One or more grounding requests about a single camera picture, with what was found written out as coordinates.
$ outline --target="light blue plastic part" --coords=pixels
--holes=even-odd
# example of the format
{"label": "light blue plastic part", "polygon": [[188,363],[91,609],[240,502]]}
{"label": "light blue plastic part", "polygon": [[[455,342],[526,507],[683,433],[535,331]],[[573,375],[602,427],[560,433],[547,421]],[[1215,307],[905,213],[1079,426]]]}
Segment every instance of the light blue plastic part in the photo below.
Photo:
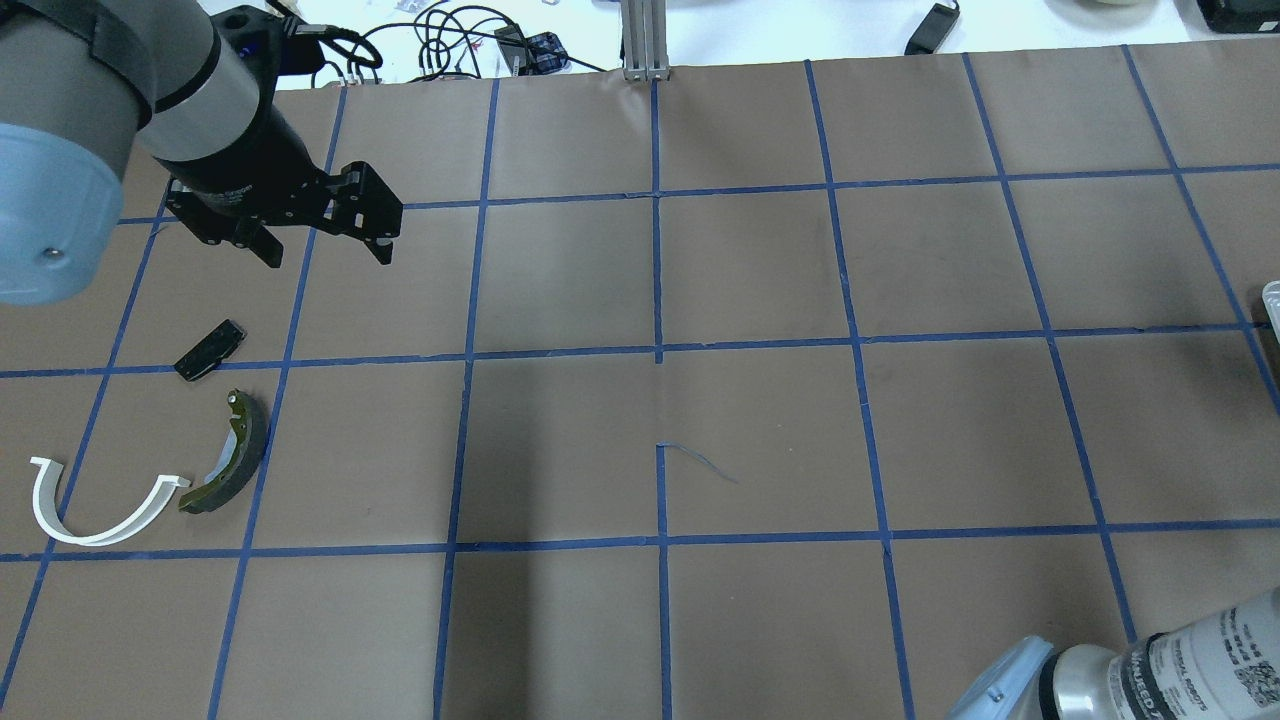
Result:
{"label": "light blue plastic part", "polygon": [[1028,635],[969,685],[946,720],[1006,720],[1014,706],[1033,685],[1053,646]]}
{"label": "light blue plastic part", "polygon": [[120,179],[69,140],[0,123],[0,302],[84,290],[124,208]]}

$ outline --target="black box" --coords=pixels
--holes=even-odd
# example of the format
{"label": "black box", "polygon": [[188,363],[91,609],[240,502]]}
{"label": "black box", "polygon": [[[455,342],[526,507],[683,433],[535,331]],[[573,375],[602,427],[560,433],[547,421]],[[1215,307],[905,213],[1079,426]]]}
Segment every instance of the black box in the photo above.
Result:
{"label": "black box", "polygon": [[1198,0],[1216,32],[1280,32],[1280,0]]}

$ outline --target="blue grid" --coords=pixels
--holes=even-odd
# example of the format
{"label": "blue grid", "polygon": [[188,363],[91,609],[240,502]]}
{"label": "blue grid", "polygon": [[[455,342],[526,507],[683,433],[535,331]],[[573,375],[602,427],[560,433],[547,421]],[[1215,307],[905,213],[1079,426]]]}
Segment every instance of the blue grid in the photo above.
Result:
{"label": "blue grid", "polygon": [[[221,684],[225,676],[225,665],[230,652],[230,643],[234,635],[236,618],[239,606],[241,593],[244,585],[244,577],[248,561],[253,557],[332,557],[332,556],[374,556],[374,555],[413,555],[413,553],[438,553],[444,556],[444,578],[442,587],[442,611],[439,618],[439,635],[438,635],[438,648],[436,648],[436,667],[434,676],[434,689],[435,689],[435,706],[433,708],[433,716],[439,719],[442,711],[442,698],[444,688],[444,671],[445,671],[445,657],[448,650],[448,629],[449,629],[449,615],[452,605],[452,585],[453,585],[453,571],[456,564],[456,556],[458,553],[476,553],[476,552],[543,552],[543,551],[572,551],[572,550],[586,550],[586,548],[617,548],[617,547],[657,547],[659,550],[659,626],[662,634],[662,711],[664,719],[671,719],[673,716],[672,708],[672,673],[671,673],[671,597],[669,597],[669,575],[668,575],[668,551],[671,547],[676,546],[696,546],[696,544],[756,544],[756,543],[806,543],[806,542],[878,542],[883,548],[883,562],[884,562],[884,579],[886,588],[888,593],[890,605],[890,623],[893,633],[895,650],[897,656],[899,679],[901,684],[902,703],[906,717],[914,720],[915,710],[911,698],[910,687],[910,674],[909,664],[906,657],[906,646],[902,632],[902,618],[899,606],[897,589],[896,589],[896,575],[893,569],[893,553],[892,543],[895,541],[908,541],[908,539],[964,539],[964,538],[1004,538],[1004,537],[1055,537],[1055,536],[1097,536],[1102,542],[1102,547],[1106,555],[1107,566],[1111,573],[1116,603],[1120,611],[1124,629],[1126,635],[1134,639],[1134,626],[1133,620],[1128,609],[1128,602],[1125,598],[1124,583],[1120,575],[1120,569],[1115,559],[1115,552],[1111,544],[1111,537],[1116,534],[1130,534],[1130,533],[1162,533],[1162,532],[1212,532],[1212,530],[1248,530],[1248,529],[1280,529],[1280,519],[1277,518],[1256,518],[1256,519],[1240,519],[1240,520],[1204,520],[1204,521],[1167,521],[1167,523],[1108,523],[1102,507],[1101,498],[1098,497],[1097,487],[1093,480],[1093,474],[1089,466],[1088,451],[1084,445],[1084,437],[1079,428],[1079,420],[1075,414],[1075,407],[1071,401],[1070,386],[1068,382],[1066,372],[1062,366],[1061,357],[1057,351],[1057,338],[1062,337],[1092,337],[1092,336],[1125,336],[1125,334],[1146,334],[1146,333],[1206,333],[1206,332],[1239,332],[1244,334],[1248,342],[1251,354],[1258,366],[1258,372],[1262,380],[1271,396],[1272,402],[1276,405],[1277,413],[1280,413],[1280,391],[1277,391],[1275,379],[1272,378],[1266,361],[1263,359],[1261,346],[1257,342],[1254,331],[1270,328],[1266,323],[1251,323],[1248,320],[1244,309],[1240,306],[1239,301],[1233,292],[1230,279],[1226,274],[1225,268],[1213,247],[1212,240],[1208,231],[1201,218],[1190,191],[1185,183],[1184,177],[1188,174],[1203,174],[1203,173],[1236,173],[1236,172],[1275,172],[1280,170],[1280,164],[1256,164],[1256,165],[1213,165],[1213,167],[1181,167],[1178,164],[1172,149],[1169,145],[1167,137],[1156,114],[1155,106],[1151,102],[1151,97],[1147,94],[1146,86],[1143,85],[1140,73],[1137,64],[1133,60],[1133,55],[1129,47],[1123,47],[1125,60],[1128,63],[1129,70],[1133,76],[1133,81],[1138,87],[1142,101],[1147,109],[1151,118],[1152,127],[1160,138],[1161,146],[1169,161],[1167,168],[1160,169],[1139,169],[1139,170],[1105,170],[1105,172],[1071,172],[1071,173],[1027,173],[1027,174],[1009,174],[1005,172],[1000,149],[996,143],[996,137],[991,127],[989,118],[987,115],[987,109],[982,99],[982,90],[978,83],[978,78],[974,73],[973,65],[968,55],[963,56],[966,74],[973,90],[974,101],[978,106],[979,115],[982,118],[983,129],[987,136],[987,141],[992,152],[992,158],[996,167],[996,174],[993,176],[968,176],[968,177],[950,177],[950,178],[906,178],[906,179],[884,179],[884,181],[858,181],[858,182],[836,182],[832,177],[831,156],[827,146],[827,133],[822,117],[822,104],[819,100],[817,82],[813,74],[813,67],[810,63],[805,63],[805,73],[809,83],[810,97],[813,102],[814,122],[818,133],[819,146],[823,158],[823,170],[824,182],[823,183],[810,183],[810,184],[780,184],[780,186],[754,186],[754,187],[722,187],[722,188],[695,188],[695,190],[678,190],[678,191],[663,191],[660,188],[660,165],[659,165],[659,91],[658,85],[654,83],[650,88],[650,113],[652,113],[652,159],[653,159],[653,186],[648,192],[635,192],[635,193],[608,193],[608,195],[570,195],[570,196],[550,196],[550,197],[525,197],[525,199],[508,199],[508,200],[490,200],[488,197],[489,192],[489,174],[493,159],[493,142],[494,142],[494,127],[495,117],[498,109],[498,91],[500,83],[493,83],[489,117],[488,117],[488,129],[485,136],[485,154],[484,154],[484,172],[481,179],[481,188],[479,200],[470,201],[447,201],[447,202],[421,202],[421,204],[408,204],[406,205],[410,210],[431,210],[440,208],[476,208],[479,209],[477,228],[476,228],[476,243],[475,255],[472,263],[472,278],[471,278],[471,295],[468,300],[467,310],[467,334],[466,334],[466,348],[462,354],[440,354],[440,355],[401,355],[401,356],[369,356],[369,357],[332,357],[332,359],[306,359],[294,360],[293,359],[293,346],[297,333],[298,318],[301,314],[302,300],[306,292],[307,275],[311,263],[311,256],[315,245],[315,231],[307,237],[306,250],[302,260],[302,269],[300,272],[297,291],[294,296],[293,314],[291,316],[288,340],[285,343],[284,356],[280,361],[230,361],[224,363],[220,368],[221,372],[236,372],[236,370],[261,370],[261,369],[278,369],[280,372],[279,384],[276,387],[275,405],[271,419],[271,430],[274,437],[275,423],[280,416],[280,409],[283,406],[289,370],[292,368],[308,368],[308,366],[339,366],[339,365],[364,365],[364,364],[413,364],[413,363],[452,363],[461,361],[465,363],[463,374],[463,388],[462,388],[462,409],[458,420],[458,438],[457,438],[457,455],[454,462],[454,478],[453,478],[453,495],[449,512],[449,530],[448,541],[443,543],[415,543],[415,544],[389,544],[389,546],[339,546],[339,547],[268,547],[268,548],[255,548],[252,547],[253,532],[256,528],[257,514],[261,503],[262,489],[265,487],[271,447],[268,447],[266,456],[262,460],[257,482],[251,500],[251,510],[248,521],[246,524],[244,539],[239,548],[214,548],[214,550],[161,550],[161,551],[105,551],[105,552],[86,552],[86,551],[55,551],[55,543],[50,539],[44,551],[38,553],[0,553],[0,562],[35,562],[38,564],[36,573],[36,579],[27,602],[26,611],[22,618],[20,628],[14,639],[12,652],[9,655],[9,661],[5,666],[3,683],[0,683],[0,707],[4,705],[5,696],[10,687],[14,670],[17,667],[18,660],[20,657],[22,646],[26,639],[26,634],[29,629],[32,616],[36,611],[37,602],[41,594],[41,588],[44,585],[44,579],[49,565],[51,562],[79,562],[79,561],[124,561],[124,560],[193,560],[193,559],[237,559],[237,574],[233,584],[232,597],[228,606],[227,621],[224,626],[221,646],[219,651],[218,670],[214,680],[212,692],[209,702],[209,717],[212,720],[216,717]],[[325,160],[325,168],[333,163],[334,151],[337,149],[337,140],[342,127],[342,115],[346,108],[346,90],[339,95],[338,111],[334,119],[334,126],[329,142],[329,151]],[[1044,305],[1043,295],[1036,275],[1036,268],[1032,261],[1030,254],[1027,247],[1025,237],[1021,228],[1021,222],[1018,215],[1018,208],[1012,197],[1011,183],[1025,182],[1025,181],[1056,181],[1056,179],[1083,179],[1083,178],[1115,178],[1115,177],[1148,177],[1148,176],[1165,176],[1172,177],[1183,195],[1188,213],[1190,214],[1197,232],[1204,245],[1204,250],[1210,256],[1215,272],[1222,284],[1222,290],[1226,292],[1228,299],[1231,304],[1233,313],[1235,314],[1235,323],[1221,323],[1221,324],[1206,324],[1206,325],[1166,325],[1166,327],[1149,327],[1149,328],[1137,328],[1137,327],[1112,327],[1112,328],[1069,328],[1059,329],[1055,328],[1050,320],[1047,307]],[[844,188],[863,188],[863,187],[901,187],[901,186],[929,186],[929,184],[966,184],[966,183],[1000,183],[1004,192],[1006,205],[1010,213],[1010,219],[1012,222],[1015,236],[1018,238],[1019,250],[1021,252],[1028,279],[1032,284],[1033,296],[1036,299],[1037,310],[1041,316],[1039,329],[1027,329],[1027,331],[1010,331],[1010,332],[975,332],[975,333],[927,333],[927,334],[899,334],[899,336],[861,336],[858,332],[856,314],[851,299],[849,274],[845,266],[844,256],[844,238],[840,224],[840,211],[836,202],[836,191]],[[845,313],[849,324],[847,337],[820,337],[820,338],[800,338],[800,340],[778,340],[778,341],[742,341],[742,342],[714,342],[714,343],[677,343],[667,345],[663,342],[662,334],[662,231],[660,231],[660,200],[663,197],[682,197],[682,196],[709,196],[709,195],[745,195],[745,193],[776,193],[776,192],[806,192],[806,191],[824,191],[827,192],[828,205],[831,211],[831,222],[835,237],[837,268],[840,273],[842,300],[845,304]],[[636,199],[650,199],[653,202],[653,283],[654,283],[654,343],[652,346],[617,346],[617,347],[575,347],[575,348],[556,348],[556,350],[527,350],[527,351],[506,351],[506,352],[476,352],[475,351],[475,323],[476,323],[476,306],[480,286],[480,273],[483,265],[483,243],[484,243],[484,229],[486,210],[489,206],[494,205],[524,205],[524,204],[544,204],[544,202],[581,202],[581,201],[614,201],[614,200],[636,200]],[[143,273],[146,272],[147,261],[151,256],[151,251],[155,243],[155,236],[165,223],[175,222],[174,218],[166,217],[164,214],[164,206],[157,209],[155,217],[151,218],[127,218],[120,220],[122,225],[132,224],[148,224],[151,227],[151,234],[147,238],[146,247],[142,254],[142,259],[138,264],[137,273],[133,279],[133,286],[131,288],[128,300],[122,314],[116,336],[109,355],[108,363],[100,368],[64,368],[64,369],[42,369],[42,370],[5,370],[0,372],[0,379],[4,378],[37,378],[37,377],[74,377],[74,375],[93,375],[101,377],[99,384],[97,395],[95,397],[92,409],[90,411],[88,420],[86,423],[84,433],[81,438],[79,447],[77,450],[76,461],[73,470],[67,479],[65,491],[63,498],[59,503],[59,512],[65,514],[67,506],[70,501],[72,491],[74,489],[79,466],[82,464],[83,456],[87,451],[90,438],[97,419],[99,410],[101,407],[102,398],[106,393],[108,384],[113,375],[123,374],[154,374],[154,373],[169,373],[172,368],[168,365],[116,365],[116,357],[119,355],[120,343],[123,342],[125,328],[129,322],[129,316],[133,310],[134,301],[137,300],[138,288],[141,286]],[[1006,338],[1043,338],[1046,341],[1050,356],[1053,364],[1055,374],[1059,380],[1059,388],[1062,395],[1064,409],[1070,421],[1073,437],[1076,445],[1076,451],[1079,455],[1079,461],[1084,471],[1084,479],[1087,489],[1089,491],[1089,497],[1093,503],[1096,521],[1093,524],[1078,524],[1078,525],[1036,525],[1036,527],[977,527],[977,528],[950,528],[950,529],[895,529],[890,525],[888,514],[884,505],[883,488],[879,477],[878,468],[878,455],[876,450],[876,436],[874,424],[872,418],[872,409],[867,395],[867,382],[864,374],[864,365],[861,359],[861,347],[864,345],[872,343],[914,343],[914,342],[964,342],[964,341],[982,341],[982,340],[1006,340]],[[474,377],[475,363],[477,361],[500,361],[508,359],[521,359],[521,357],[559,357],[559,356],[582,356],[582,355],[627,355],[627,354],[653,354],[657,363],[663,361],[663,355],[666,352],[700,352],[700,351],[732,351],[732,350],[749,350],[749,348],[767,348],[767,347],[831,347],[831,346],[847,346],[852,354],[852,361],[856,374],[858,397],[861,413],[861,421],[864,429],[864,437],[867,441],[868,459],[872,470],[872,484],[873,493],[876,498],[876,511],[877,511],[877,529],[876,530],[851,530],[851,532],[804,532],[804,533],[736,533],[736,534],[698,534],[698,536],[671,536],[667,530],[667,488],[666,488],[666,454],[664,447],[659,445],[657,447],[655,461],[657,461],[657,512],[658,512],[658,525],[657,534],[653,536],[630,536],[630,537],[609,537],[609,538],[584,538],[584,539],[568,539],[568,541],[535,541],[535,542],[458,542],[458,516],[461,511],[461,486],[463,474],[463,462],[466,454],[466,436],[467,436],[467,420],[470,413],[470,397],[471,397],[471,380]]]}

